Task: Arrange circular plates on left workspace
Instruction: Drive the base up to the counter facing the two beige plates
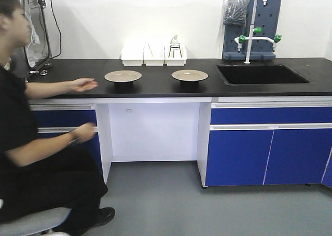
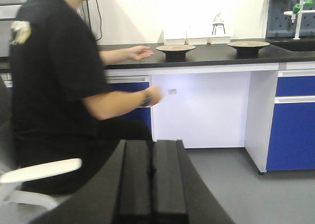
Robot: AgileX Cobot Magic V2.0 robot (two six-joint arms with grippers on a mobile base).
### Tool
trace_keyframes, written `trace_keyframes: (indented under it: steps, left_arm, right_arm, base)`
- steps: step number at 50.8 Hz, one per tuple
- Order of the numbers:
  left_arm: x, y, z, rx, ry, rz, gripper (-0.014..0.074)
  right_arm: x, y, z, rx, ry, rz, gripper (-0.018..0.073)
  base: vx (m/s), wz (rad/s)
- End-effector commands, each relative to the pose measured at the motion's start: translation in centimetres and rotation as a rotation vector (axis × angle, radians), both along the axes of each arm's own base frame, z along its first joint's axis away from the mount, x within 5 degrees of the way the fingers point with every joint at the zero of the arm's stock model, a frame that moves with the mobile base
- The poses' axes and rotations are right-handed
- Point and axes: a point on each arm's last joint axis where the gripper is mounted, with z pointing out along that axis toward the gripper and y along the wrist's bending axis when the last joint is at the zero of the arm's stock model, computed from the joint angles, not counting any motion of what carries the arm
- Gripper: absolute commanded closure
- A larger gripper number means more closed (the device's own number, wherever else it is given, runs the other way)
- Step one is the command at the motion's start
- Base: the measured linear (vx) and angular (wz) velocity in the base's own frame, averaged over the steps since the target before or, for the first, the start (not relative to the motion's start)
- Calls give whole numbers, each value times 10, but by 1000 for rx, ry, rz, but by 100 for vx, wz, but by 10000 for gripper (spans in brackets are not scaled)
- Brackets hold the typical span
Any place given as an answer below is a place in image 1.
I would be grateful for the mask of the person's far hand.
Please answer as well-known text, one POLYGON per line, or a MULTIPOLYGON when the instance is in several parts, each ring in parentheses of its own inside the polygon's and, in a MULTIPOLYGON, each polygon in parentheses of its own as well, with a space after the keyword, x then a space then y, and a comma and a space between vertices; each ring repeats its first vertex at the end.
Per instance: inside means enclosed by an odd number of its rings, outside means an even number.
POLYGON ((85 92, 98 86, 93 78, 80 78, 72 81, 71 90, 74 92, 85 92))

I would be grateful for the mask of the person's near hand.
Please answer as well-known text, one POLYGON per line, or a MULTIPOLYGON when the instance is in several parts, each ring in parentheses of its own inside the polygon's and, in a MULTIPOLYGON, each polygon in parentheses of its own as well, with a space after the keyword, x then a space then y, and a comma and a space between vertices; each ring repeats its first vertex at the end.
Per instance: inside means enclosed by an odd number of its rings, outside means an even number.
POLYGON ((74 133, 78 143, 84 143, 91 140, 95 136, 95 127, 95 124, 87 122, 74 129, 72 133, 74 133))

